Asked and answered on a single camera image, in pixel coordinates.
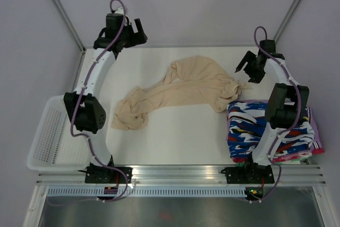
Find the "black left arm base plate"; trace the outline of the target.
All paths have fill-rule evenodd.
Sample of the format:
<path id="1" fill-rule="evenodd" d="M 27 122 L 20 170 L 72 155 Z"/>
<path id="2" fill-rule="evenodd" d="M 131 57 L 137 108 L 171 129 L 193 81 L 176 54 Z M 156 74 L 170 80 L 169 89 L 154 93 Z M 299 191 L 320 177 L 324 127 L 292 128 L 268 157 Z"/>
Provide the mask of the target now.
<path id="1" fill-rule="evenodd" d="M 126 175 L 127 181 L 121 172 L 94 165 L 87 168 L 84 182 L 89 184 L 131 183 L 133 168 L 118 167 L 118 169 Z"/>

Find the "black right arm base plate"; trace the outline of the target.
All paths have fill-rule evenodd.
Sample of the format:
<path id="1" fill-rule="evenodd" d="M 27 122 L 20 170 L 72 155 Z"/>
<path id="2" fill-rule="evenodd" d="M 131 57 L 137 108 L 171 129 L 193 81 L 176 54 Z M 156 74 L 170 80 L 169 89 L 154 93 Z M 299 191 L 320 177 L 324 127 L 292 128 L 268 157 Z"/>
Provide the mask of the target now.
<path id="1" fill-rule="evenodd" d="M 226 167 L 221 170 L 228 184 L 274 184 L 274 175 L 272 168 L 251 167 Z"/>

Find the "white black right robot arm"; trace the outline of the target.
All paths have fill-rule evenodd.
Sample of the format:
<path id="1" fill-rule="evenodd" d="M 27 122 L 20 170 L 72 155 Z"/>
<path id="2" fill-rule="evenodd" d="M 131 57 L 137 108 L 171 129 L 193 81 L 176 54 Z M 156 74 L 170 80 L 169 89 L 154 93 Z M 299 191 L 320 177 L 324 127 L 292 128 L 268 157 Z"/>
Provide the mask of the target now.
<path id="1" fill-rule="evenodd" d="M 265 131 L 252 153 L 254 163 L 267 166 L 273 163 L 284 137 L 302 121 L 309 88 L 299 85 L 292 77 L 284 56 L 276 52 L 274 40 L 261 40 L 257 47 L 258 53 L 248 51 L 235 71 L 243 70 L 251 83 L 260 83 L 265 75 L 275 83 L 265 109 Z"/>

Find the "beige trousers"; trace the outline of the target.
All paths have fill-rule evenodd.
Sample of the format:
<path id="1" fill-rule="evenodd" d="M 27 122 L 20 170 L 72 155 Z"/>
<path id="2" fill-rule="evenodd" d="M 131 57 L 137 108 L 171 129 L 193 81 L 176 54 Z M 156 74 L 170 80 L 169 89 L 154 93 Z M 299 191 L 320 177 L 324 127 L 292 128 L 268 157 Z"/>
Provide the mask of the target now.
<path id="1" fill-rule="evenodd" d="M 119 101 L 111 127 L 143 129 L 148 125 L 149 113 L 162 107 L 208 104 L 221 113 L 250 88 L 248 82 L 235 80 L 209 57 L 183 58 L 170 64 L 160 82 L 149 88 L 135 87 Z"/>

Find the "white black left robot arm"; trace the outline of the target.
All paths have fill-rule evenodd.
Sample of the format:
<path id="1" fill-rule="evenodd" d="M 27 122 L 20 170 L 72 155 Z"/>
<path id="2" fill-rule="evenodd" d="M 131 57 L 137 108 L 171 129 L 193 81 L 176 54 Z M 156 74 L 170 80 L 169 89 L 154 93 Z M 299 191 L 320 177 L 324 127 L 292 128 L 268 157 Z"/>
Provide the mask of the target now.
<path id="1" fill-rule="evenodd" d="M 115 179 L 116 171 L 109 166 L 109 152 L 102 131 L 106 111 L 99 94 L 111 66 L 125 49 L 145 44 L 148 40 L 140 19 L 130 21 L 117 12 L 106 15 L 106 26 L 93 44 L 94 52 L 89 69 L 74 92 L 65 93 L 63 102 L 71 122 L 73 137 L 83 137 L 90 150 L 90 162 L 99 166 L 97 177 L 104 183 Z"/>

